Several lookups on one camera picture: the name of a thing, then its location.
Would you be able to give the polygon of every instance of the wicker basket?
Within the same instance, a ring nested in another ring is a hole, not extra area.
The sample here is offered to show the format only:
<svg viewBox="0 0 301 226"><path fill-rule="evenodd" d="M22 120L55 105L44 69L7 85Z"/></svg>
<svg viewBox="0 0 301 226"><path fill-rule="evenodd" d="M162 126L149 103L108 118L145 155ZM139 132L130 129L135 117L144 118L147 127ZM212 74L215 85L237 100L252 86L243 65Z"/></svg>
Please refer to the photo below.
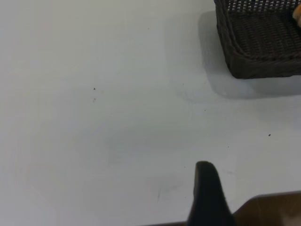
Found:
<svg viewBox="0 0 301 226"><path fill-rule="evenodd" d="M293 10L301 0L215 0L217 30L235 78L301 74L301 28Z"/></svg>

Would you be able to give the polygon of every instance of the orange object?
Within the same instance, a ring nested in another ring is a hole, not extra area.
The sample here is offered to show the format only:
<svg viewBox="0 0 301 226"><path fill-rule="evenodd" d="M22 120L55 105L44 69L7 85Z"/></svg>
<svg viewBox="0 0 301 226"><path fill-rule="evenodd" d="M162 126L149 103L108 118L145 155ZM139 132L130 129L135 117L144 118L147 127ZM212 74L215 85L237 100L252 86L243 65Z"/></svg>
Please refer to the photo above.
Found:
<svg viewBox="0 0 301 226"><path fill-rule="evenodd" d="M298 26L301 27L301 4L293 11L293 18L297 21Z"/></svg>

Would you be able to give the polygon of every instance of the white surface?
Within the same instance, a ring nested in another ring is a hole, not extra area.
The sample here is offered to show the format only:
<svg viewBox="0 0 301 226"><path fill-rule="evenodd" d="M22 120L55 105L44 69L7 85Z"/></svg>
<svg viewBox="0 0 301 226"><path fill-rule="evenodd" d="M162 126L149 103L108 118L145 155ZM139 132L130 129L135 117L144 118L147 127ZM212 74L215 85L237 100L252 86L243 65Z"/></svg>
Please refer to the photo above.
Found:
<svg viewBox="0 0 301 226"><path fill-rule="evenodd" d="M213 0L1 3L0 225L183 221L200 160L301 189L301 77L232 78Z"/></svg>

